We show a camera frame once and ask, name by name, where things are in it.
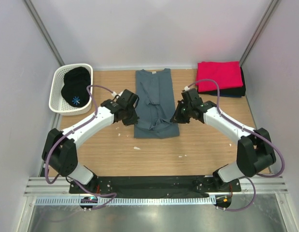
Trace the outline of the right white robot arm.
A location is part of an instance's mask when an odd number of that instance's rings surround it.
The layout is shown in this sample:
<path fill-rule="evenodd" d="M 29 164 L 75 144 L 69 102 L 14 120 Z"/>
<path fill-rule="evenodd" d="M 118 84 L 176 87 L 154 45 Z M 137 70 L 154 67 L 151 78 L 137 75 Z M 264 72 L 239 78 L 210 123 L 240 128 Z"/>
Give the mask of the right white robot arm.
<path fill-rule="evenodd" d="M 236 160 L 213 172 L 212 184 L 217 191 L 224 191 L 233 180 L 253 177 L 276 162 L 267 130 L 246 127 L 224 114 L 218 104 L 203 102 L 196 89 L 185 87 L 182 97 L 171 122 L 186 124 L 193 118 L 217 129 L 237 144 Z"/>

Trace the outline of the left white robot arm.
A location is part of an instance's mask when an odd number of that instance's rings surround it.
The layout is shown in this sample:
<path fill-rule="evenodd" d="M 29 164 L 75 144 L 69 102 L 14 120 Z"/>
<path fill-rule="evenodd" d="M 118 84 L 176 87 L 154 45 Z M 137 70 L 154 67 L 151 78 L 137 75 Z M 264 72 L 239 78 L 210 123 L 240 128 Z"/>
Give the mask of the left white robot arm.
<path fill-rule="evenodd" d="M 77 150 L 103 128 L 119 121 L 125 126 L 135 125 L 139 119 L 136 113 L 138 95 L 125 89 L 118 95 L 114 93 L 113 97 L 102 102 L 100 106 L 95 105 L 92 114 L 73 126 L 49 131 L 42 153 L 46 167 L 45 176 L 48 176 L 47 168 L 51 167 L 58 175 L 79 183 L 86 193 L 96 190 L 95 174 L 78 161 Z"/>

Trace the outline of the blue-grey t shirt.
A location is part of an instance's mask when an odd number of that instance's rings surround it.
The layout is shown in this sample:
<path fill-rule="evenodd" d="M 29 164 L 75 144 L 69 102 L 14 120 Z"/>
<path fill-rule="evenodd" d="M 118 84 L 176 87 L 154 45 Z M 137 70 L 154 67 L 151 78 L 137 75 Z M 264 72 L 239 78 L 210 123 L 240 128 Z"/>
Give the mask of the blue-grey t shirt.
<path fill-rule="evenodd" d="M 139 70 L 135 72 L 139 117 L 134 126 L 134 138 L 166 139 L 180 135 L 177 124 L 171 123 L 175 113 L 175 100 L 171 70 Z"/>

